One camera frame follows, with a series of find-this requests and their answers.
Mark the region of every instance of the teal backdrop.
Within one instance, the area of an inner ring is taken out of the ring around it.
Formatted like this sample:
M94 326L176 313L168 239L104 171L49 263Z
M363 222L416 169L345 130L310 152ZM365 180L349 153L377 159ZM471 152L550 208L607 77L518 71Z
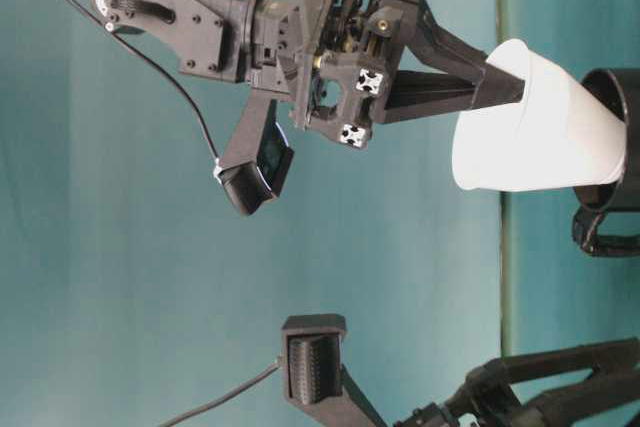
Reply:
M495 0L429 1L495 46ZM455 187L453 116L362 153L285 119L284 195L245 219L156 73L59 0L0 5L0 425L156 425L272 362L292 314L347 317L345 362L387 421L499 353L499 199ZM224 145L247 88L183 80ZM189 425L313 425L280 382Z
M638 0L501 0L501 7L501 36L523 39L577 79L596 67L640 67ZM640 260L580 251L571 240L578 208L571 189L506 195L504 205L506 353L640 335ZM601 230L638 234L640 219L611 215ZM522 393L557 384L534 383ZM621 426L639 408L580 425Z

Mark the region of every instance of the white paper cup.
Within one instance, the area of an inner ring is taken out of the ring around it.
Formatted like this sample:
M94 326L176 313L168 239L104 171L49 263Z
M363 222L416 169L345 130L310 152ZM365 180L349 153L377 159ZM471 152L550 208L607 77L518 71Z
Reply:
M465 190L608 184L622 172L624 122L561 67L512 39L487 62L525 81L520 102L463 112L453 176Z

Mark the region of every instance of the ridged rubber pad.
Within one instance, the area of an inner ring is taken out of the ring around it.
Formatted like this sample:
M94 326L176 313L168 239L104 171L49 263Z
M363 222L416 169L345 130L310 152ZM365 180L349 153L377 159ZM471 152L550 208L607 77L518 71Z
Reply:
M297 337L289 341L291 394L303 405L316 404L340 392L338 335Z

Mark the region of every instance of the wire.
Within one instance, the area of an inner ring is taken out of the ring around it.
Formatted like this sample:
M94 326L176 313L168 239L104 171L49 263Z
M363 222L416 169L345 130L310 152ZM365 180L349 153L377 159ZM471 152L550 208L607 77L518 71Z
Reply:
M64 1L69 3L74 9L76 9L78 12L80 12L85 18L87 18L89 21L93 22L96 26L98 26L100 31L102 31L105 34L109 35L113 40L115 40L118 44L120 44L120 46L122 48L124 48L127 52L129 52L130 54L134 55L135 57L138 57L140 60L142 60L145 63L147 63L148 65L150 65L154 70L156 70L171 85L173 85L176 88L176 90L186 99L186 101L191 106L191 109L193 110L193 112L194 112L194 114L195 114L195 116L197 118L198 124L200 125L200 129L202 130L202 135L205 138L205 141L207 142L207 145L209 147L209 151L211 153L211 156L213 157L214 161L216 161L218 159L218 157L219 157L218 156L218 151L217 151L217 149L215 147L215 144L213 143L213 139L211 138L211 134L209 133L209 129L207 127L207 124L206 124L206 122L204 120L204 117L202 116L202 112L200 112L200 109L198 108L198 105L191 98L191 96L184 89L184 87L182 87L182 85L180 85L180 83L175 78L173 78L171 76L171 74L169 74L169 72L167 72L162 66L160 66L160 64L156 63L151 58L147 57L141 51L139 51L134 46L129 44L127 41L122 39L119 35L117 35L117 34L115 34L113 32L107 31L102 26L102 22L95 15L93 15L91 12L89 12L89 10L87 10L77 0L64 0Z
M201 405L200 407L196 407L193 410L185 412L184 414L181 414L181 415L179 415L177 417L174 417L173 419L171 419L171 420L169 420L169 421L167 421L167 422L165 422L163 424L160 424L158 427L173 427L174 425L178 425L179 423L184 422L185 420L190 419L192 417L195 417L196 415L200 415L200 414L203 414L203 413L205 413L205 412L207 412L209 410L215 409L216 407L220 407L222 404L230 401L234 397L237 397L238 395L242 394L246 390L249 390L251 387L253 387L254 385L258 384L259 382L262 382L264 379L266 379L271 374L273 374L275 371L277 371L279 367L280 367L279 362L275 361L264 372L262 372L261 374L258 374L253 379L248 380L247 382L245 382L244 384L240 385L239 387L236 387L235 389L233 389L228 394L225 394L222 397L220 397L219 399L213 400L213 401L209 402L208 404Z

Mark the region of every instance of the mechanical linkage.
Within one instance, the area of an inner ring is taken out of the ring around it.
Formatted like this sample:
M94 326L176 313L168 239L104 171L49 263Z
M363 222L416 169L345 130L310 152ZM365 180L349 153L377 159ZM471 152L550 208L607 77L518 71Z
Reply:
M91 0L109 32L147 32L179 71L245 82L245 114L215 176L243 214L281 192L293 157L276 123L364 149L373 124L517 102L524 81L437 24L426 0ZM443 73L399 70L408 48ZM339 100L328 102L330 87ZM264 115L260 110L268 111Z

